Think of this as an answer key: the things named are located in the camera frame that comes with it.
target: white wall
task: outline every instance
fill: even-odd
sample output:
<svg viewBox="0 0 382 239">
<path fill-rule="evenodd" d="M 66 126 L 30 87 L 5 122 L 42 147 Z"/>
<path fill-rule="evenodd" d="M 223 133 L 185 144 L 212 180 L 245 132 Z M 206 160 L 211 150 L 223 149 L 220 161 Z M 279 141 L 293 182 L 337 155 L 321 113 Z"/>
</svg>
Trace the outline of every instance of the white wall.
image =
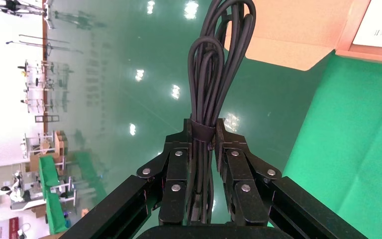
<svg viewBox="0 0 382 239">
<path fill-rule="evenodd" d="M 28 239 L 38 239 L 49 235 L 49 226 L 45 222 L 45 218 L 36 218 L 36 215 L 31 210 L 22 212 L 13 212 L 9 209 L 10 199 L 9 196 L 3 195 L 3 204 L 0 205 L 0 221 L 19 217 L 20 229 L 27 230 L 29 225 L 23 225 L 29 223 L 31 228 L 25 232 Z"/>
<path fill-rule="evenodd" d="M 42 60 L 42 49 L 6 44 L 19 40 L 19 34 L 42 37 L 41 17 L 16 17 L 0 12 L 0 166 L 24 162 L 19 146 L 23 134 L 33 136 L 43 132 L 43 124 L 36 124 L 34 116 L 28 114 L 26 106 L 20 103 L 25 99 L 25 79 L 17 69 L 26 59 Z M 41 40 L 22 40 L 42 43 Z"/>
</svg>

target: glossy green floor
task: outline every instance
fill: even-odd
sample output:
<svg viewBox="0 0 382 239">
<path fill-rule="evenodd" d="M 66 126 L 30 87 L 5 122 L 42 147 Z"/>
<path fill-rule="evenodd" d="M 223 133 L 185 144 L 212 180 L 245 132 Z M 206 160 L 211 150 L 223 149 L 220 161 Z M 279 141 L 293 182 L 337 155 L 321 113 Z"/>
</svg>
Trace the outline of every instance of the glossy green floor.
<svg viewBox="0 0 382 239">
<path fill-rule="evenodd" d="M 49 128 L 64 130 L 69 150 L 82 151 L 79 158 L 89 163 L 81 163 L 81 177 L 98 191 L 94 200 L 80 199 L 78 209 L 93 207 L 161 152 L 167 134 L 182 130 L 182 120 L 191 112 L 188 50 L 199 35 L 209 2 L 54 0 L 52 11 L 57 10 L 59 16 L 77 15 L 79 10 L 94 16 L 77 22 L 69 17 L 53 19 L 56 29 L 48 33 L 50 39 L 69 42 L 50 41 L 53 46 L 71 49 L 53 49 L 49 60 L 68 63 L 73 71 L 68 78 L 66 112 L 55 112 L 61 120 L 50 123 Z M 94 26 L 88 25 L 91 20 Z M 308 72 L 244 59 L 221 112 L 229 130 L 244 135 L 255 155 L 284 170 L 320 82 L 323 92 L 328 92 L 327 83 L 336 79 L 345 82 L 358 77 L 360 84 L 366 76 L 378 81 L 382 77 L 380 65 L 333 56 L 327 66 L 329 58 Z M 365 73 L 371 66 L 376 68 Z M 63 92 L 56 88 L 52 98 L 62 99 Z M 316 112 L 310 109 L 307 119 L 316 119 L 312 115 Z M 330 124 L 304 124 L 305 138 L 298 139 L 295 148 L 300 150 L 292 153 L 293 162 L 310 156 L 307 148 L 311 145 L 306 142 L 311 141 L 306 132 L 327 129 L 334 128 Z M 309 186 L 309 177 L 298 177 L 300 170 L 287 171 Z M 220 179 L 214 180 L 212 221 L 222 223 L 229 220 L 229 215 Z M 316 188 L 309 189 L 316 195 Z M 328 194 L 319 195 L 324 199 Z M 157 212 L 143 230 L 155 225 Z"/>
</svg>

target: orange box flap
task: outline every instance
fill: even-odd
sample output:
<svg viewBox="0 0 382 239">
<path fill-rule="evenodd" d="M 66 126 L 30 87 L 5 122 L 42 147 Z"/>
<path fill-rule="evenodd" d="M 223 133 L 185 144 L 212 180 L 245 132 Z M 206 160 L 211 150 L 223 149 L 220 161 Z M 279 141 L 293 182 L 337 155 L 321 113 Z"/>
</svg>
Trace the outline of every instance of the orange box flap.
<svg viewBox="0 0 382 239">
<path fill-rule="evenodd" d="M 256 27 L 246 57 L 302 71 L 335 49 L 353 0 L 253 0 Z M 225 48 L 229 49 L 231 24 Z"/>
</svg>

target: black arm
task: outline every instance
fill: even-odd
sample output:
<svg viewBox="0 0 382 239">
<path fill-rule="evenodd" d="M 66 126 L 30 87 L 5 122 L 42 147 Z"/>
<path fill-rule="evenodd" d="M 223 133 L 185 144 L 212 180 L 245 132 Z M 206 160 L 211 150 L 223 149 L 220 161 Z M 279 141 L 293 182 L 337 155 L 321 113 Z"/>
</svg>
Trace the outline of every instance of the black arm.
<svg viewBox="0 0 382 239">
<path fill-rule="evenodd" d="M 159 225 L 138 238 L 331 238 L 365 239 L 360 232 L 288 177 L 254 156 L 241 135 L 216 125 L 217 170 L 231 215 L 225 225 L 191 222 L 188 187 L 191 161 L 191 122 L 168 135 L 162 154 L 137 170 L 95 206 L 62 239 L 132 238 L 161 207 Z M 271 222 L 275 228 L 267 227 Z"/>
</svg>

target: cardboard box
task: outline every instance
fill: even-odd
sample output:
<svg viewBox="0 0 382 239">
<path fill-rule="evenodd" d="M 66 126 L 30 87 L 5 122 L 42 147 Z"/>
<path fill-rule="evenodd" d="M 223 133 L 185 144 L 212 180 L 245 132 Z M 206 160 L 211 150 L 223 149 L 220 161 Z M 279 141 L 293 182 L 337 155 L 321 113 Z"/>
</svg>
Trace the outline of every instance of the cardboard box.
<svg viewBox="0 0 382 239">
<path fill-rule="evenodd" d="M 249 59 L 308 71 L 336 49 L 337 55 L 382 62 L 382 48 L 352 44 L 370 0 L 253 2 L 257 16 Z"/>
<path fill-rule="evenodd" d="M 55 148 L 60 156 L 66 155 L 68 153 L 68 139 L 65 135 L 64 131 L 56 131 L 55 132 Z"/>
<path fill-rule="evenodd" d="M 31 154 L 30 155 L 30 172 L 37 172 L 39 171 L 39 158 L 46 156 L 46 155 L 51 155 L 53 157 L 53 161 L 55 163 L 61 163 L 62 158 L 59 156 L 58 153 L 48 153 L 48 154 Z"/>
<path fill-rule="evenodd" d="M 31 209 L 36 214 L 36 218 L 41 218 L 46 215 L 46 205 L 36 206 Z"/>
</svg>

